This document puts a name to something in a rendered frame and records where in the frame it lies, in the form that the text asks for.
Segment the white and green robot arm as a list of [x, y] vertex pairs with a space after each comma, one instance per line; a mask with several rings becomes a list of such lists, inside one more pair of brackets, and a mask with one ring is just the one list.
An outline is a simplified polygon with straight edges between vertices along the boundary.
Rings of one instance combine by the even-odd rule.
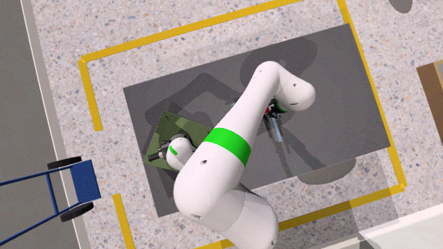
[[162, 152], [148, 160], [167, 158], [180, 171], [174, 201], [185, 218], [218, 232], [239, 249], [272, 249], [279, 235], [277, 215], [240, 179], [269, 103], [274, 111], [286, 113], [309, 108], [315, 98], [310, 83], [276, 62], [264, 62], [197, 149], [189, 136], [178, 133], [161, 142]]

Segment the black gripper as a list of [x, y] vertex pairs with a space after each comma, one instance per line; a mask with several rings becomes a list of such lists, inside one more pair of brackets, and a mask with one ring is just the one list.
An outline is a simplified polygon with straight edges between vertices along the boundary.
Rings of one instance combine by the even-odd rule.
[[280, 115], [279, 115], [278, 112], [275, 111], [275, 112], [274, 112], [275, 114], [272, 115], [273, 112], [274, 112], [274, 110], [273, 110], [273, 108], [271, 107], [270, 112], [265, 113], [265, 115], [269, 115], [270, 118], [275, 118], [275, 119], [280, 118]]

